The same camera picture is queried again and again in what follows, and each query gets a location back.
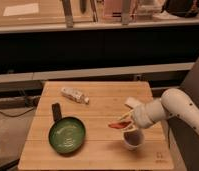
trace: red object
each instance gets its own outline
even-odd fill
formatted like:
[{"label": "red object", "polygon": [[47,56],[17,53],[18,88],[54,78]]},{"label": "red object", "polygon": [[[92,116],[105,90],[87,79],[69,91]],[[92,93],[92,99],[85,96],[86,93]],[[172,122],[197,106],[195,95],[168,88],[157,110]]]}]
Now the red object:
[{"label": "red object", "polygon": [[128,122],[118,122],[118,123],[108,124],[108,126],[110,128],[123,129],[123,128],[127,127],[130,123],[131,123],[131,121],[128,121]]}]

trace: floor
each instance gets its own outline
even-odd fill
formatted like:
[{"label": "floor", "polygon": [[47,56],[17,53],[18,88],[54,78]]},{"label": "floor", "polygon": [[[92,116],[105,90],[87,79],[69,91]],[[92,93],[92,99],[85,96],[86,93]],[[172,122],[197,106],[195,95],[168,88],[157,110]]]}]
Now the floor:
[{"label": "floor", "polygon": [[[16,115],[29,109],[31,108],[6,109],[2,111],[10,115]],[[9,118],[0,114],[0,166],[20,157],[34,113],[35,110],[17,118]],[[162,125],[167,135],[167,122],[162,122]],[[170,151],[175,165],[173,171],[186,171],[172,132],[170,132]]]}]

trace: wooden tabletop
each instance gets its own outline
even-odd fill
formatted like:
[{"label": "wooden tabletop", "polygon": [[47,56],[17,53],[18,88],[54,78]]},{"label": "wooden tabletop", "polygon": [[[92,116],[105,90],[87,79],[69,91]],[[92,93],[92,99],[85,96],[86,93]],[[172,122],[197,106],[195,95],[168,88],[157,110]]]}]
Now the wooden tabletop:
[{"label": "wooden tabletop", "polygon": [[[61,95],[62,87],[74,87],[90,98],[78,104]],[[145,143],[134,151],[124,147],[120,131],[108,123],[130,109],[127,97],[142,102],[152,100],[147,82],[47,82],[33,119],[19,163],[20,170],[166,170],[172,169],[160,123],[144,130]],[[74,155],[57,154],[49,145],[53,124],[51,105],[60,103],[63,117],[75,116],[86,127],[86,140]]]}]

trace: white container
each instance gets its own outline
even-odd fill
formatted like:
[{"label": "white container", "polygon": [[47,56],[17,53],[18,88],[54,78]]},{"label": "white container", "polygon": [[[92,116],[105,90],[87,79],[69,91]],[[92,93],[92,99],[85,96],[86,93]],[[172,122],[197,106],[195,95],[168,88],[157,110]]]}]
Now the white container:
[{"label": "white container", "polygon": [[124,144],[128,150],[135,150],[144,143],[144,134],[141,129],[123,133]]}]

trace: green pan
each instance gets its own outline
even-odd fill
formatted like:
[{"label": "green pan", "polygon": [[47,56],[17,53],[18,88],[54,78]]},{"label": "green pan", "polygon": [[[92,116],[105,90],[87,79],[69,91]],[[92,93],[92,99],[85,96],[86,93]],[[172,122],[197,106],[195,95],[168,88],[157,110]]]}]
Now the green pan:
[{"label": "green pan", "polygon": [[68,154],[81,147],[85,139],[85,126],[75,117],[62,118],[60,104],[52,105],[54,125],[49,131],[49,143],[60,154]]}]

